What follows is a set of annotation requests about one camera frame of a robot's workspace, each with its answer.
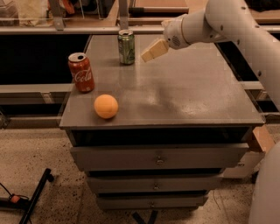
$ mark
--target orange ball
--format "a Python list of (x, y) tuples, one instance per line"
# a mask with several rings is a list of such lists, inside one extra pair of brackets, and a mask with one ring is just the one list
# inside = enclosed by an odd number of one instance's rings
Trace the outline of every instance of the orange ball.
[(94, 110), (101, 118), (109, 119), (115, 116), (118, 109), (118, 103), (112, 95), (102, 94), (94, 101)]

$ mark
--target speckled floor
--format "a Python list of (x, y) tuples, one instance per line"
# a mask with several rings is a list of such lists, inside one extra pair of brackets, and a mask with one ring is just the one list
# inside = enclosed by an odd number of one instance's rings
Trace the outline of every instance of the speckled floor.
[[(280, 140), (279, 125), (270, 125), (270, 134)], [(95, 204), (84, 173), (70, 155), (71, 144), (64, 130), (13, 127), (0, 130), (0, 182), (12, 193), (31, 197), (45, 168), (55, 180), (47, 182), (31, 216), (33, 224), (135, 223), (138, 212), (148, 223), (151, 210), (102, 211)], [(155, 223), (247, 223), (254, 185), (250, 178), (224, 179), (219, 189), (209, 193), (206, 204), (198, 209), (158, 210)], [(8, 197), (0, 188), (0, 197)], [(19, 223), (22, 212), (0, 211), (0, 224)]]

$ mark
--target red soda can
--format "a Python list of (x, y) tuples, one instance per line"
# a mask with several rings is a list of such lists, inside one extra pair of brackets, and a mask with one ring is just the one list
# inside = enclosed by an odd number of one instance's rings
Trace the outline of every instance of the red soda can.
[(68, 65), (75, 86), (81, 93), (88, 93), (95, 88), (95, 80), (87, 55), (83, 52), (72, 53)]

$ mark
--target gray table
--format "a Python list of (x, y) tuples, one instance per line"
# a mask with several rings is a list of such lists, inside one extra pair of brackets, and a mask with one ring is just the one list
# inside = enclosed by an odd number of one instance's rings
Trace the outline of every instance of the gray table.
[[(66, 104), (60, 127), (100, 208), (203, 205), (263, 124), (214, 44), (170, 49), (144, 63), (140, 52), (158, 37), (136, 36), (136, 62), (123, 66), (116, 36), (93, 36), (87, 56), (95, 89), (74, 87)], [(119, 103), (112, 119), (94, 112), (102, 94)]]

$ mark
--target drawer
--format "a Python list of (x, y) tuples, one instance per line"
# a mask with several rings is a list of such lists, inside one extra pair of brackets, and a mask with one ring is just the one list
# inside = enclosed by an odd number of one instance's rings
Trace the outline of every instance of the drawer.
[(213, 190), (221, 175), (151, 175), (87, 178), (93, 193), (183, 192)]
[(97, 197), (96, 203), (100, 209), (155, 209), (168, 207), (200, 207), (208, 197), (206, 195), (175, 195), (164, 197), (129, 197), (110, 198)]
[(235, 167), (246, 143), (73, 147), (80, 171)]

